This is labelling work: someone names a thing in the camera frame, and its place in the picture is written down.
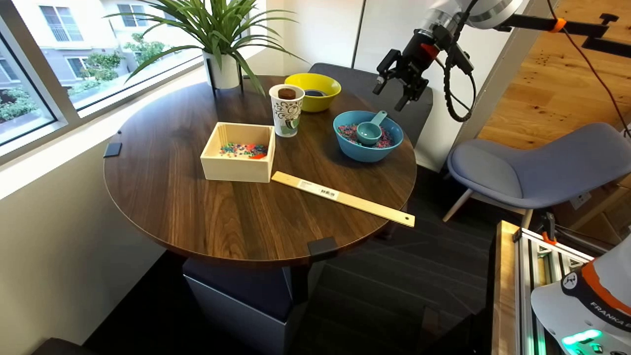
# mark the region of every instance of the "round wooden table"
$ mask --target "round wooden table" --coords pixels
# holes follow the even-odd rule
[[[263,82],[271,87],[283,80]],[[277,141],[275,172],[407,210],[417,184],[411,141],[380,164],[346,158],[332,121],[356,109],[364,103],[342,93],[330,111],[303,115],[299,137]],[[277,182],[206,180],[200,155],[220,121],[273,125],[271,101],[251,87],[214,95],[200,84],[145,107],[113,139],[123,153],[105,160],[107,192],[161,245],[208,261],[287,267],[354,247],[389,226]]]

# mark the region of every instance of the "chair leg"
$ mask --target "chair leg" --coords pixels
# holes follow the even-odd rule
[[[525,212],[525,218],[522,218],[522,227],[524,227],[524,229],[529,229],[529,227],[531,227],[531,222],[533,222],[533,210],[527,210],[527,212]]]
[[[472,198],[472,194],[472,190],[462,194],[462,198],[453,206],[453,210],[447,214],[447,218],[443,218],[443,222],[449,224],[456,216],[456,212]]]

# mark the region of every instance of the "yellow bowl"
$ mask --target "yellow bowl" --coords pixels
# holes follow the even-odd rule
[[[342,93],[342,85],[334,78],[320,74],[295,74],[287,78],[285,84],[297,85],[307,91],[303,103],[305,113],[328,111],[336,97]]]

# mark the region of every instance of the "teal bowl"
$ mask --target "teal bowl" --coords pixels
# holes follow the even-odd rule
[[[382,129],[391,139],[389,147],[366,147],[366,145],[358,143],[358,139],[354,139],[352,135],[344,135],[340,131],[340,129],[350,131],[350,129],[358,127],[360,123],[372,121],[376,115],[378,113],[372,113],[372,111],[346,111],[334,119],[334,133],[336,133],[340,151],[348,158],[352,158],[356,162],[380,162],[380,160],[385,160],[391,153],[395,153],[403,145],[407,135],[403,133],[399,123],[393,121],[391,117],[387,117],[382,123]]]

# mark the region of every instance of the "floor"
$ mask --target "floor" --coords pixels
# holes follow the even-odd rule
[[[462,192],[421,168],[411,200],[417,229],[397,227],[391,239],[328,261],[289,354],[429,354],[484,312],[496,226],[520,218],[472,202],[443,224]],[[182,263],[167,253],[84,348],[98,355],[259,354],[202,316]]]

